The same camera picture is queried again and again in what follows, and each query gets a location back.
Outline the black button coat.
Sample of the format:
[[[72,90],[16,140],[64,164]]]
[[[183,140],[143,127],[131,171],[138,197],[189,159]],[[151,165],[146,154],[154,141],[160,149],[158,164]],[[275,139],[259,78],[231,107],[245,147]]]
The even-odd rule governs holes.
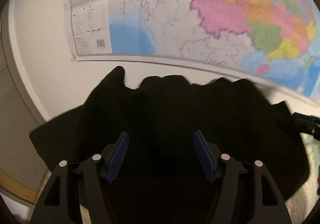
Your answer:
[[[306,182],[306,151],[286,103],[270,104],[252,82],[152,76],[130,89],[124,78],[116,67],[83,105],[30,133],[51,173],[62,160],[84,162],[129,135],[107,194],[116,223],[207,223],[213,190],[195,152],[197,130],[237,161],[261,161],[284,202]]]

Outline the patterned patchwork bedspread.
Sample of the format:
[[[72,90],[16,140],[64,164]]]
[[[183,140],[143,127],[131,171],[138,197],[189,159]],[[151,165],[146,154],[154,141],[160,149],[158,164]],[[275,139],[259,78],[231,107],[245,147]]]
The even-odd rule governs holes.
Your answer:
[[[301,134],[301,137],[308,156],[310,174],[300,189],[285,202],[292,223],[302,223],[319,199],[317,193],[319,186],[319,141],[308,134]]]

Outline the colourful wall map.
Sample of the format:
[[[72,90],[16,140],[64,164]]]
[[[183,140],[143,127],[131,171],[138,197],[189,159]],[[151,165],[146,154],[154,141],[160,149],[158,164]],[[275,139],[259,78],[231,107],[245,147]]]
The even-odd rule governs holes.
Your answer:
[[[77,61],[240,71],[319,103],[315,0],[65,0]]]

